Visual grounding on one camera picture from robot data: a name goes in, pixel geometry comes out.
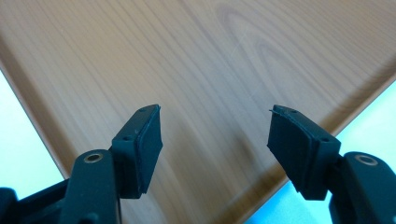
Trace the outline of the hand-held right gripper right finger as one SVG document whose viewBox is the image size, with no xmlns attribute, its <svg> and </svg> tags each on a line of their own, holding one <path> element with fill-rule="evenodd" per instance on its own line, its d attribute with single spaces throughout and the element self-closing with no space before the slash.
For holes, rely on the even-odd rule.
<svg viewBox="0 0 396 224">
<path fill-rule="evenodd" d="M 325 175 L 336 163 L 341 142 L 301 112 L 274 105 L 267 146 L 306 200 L 323 201 Z"/>
</svg>

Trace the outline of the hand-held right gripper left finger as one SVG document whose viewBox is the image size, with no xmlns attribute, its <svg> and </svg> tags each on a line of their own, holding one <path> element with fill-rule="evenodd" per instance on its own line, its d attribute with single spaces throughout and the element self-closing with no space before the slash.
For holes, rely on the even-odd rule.
<svg viewBox="0 0 396 224">
<path fill-rule="evenodd" d="M 112 139 L 119 195 L 139 199 L 147 193 L 163 148 L 160 106 L 138 109 Z"/>
</svg>

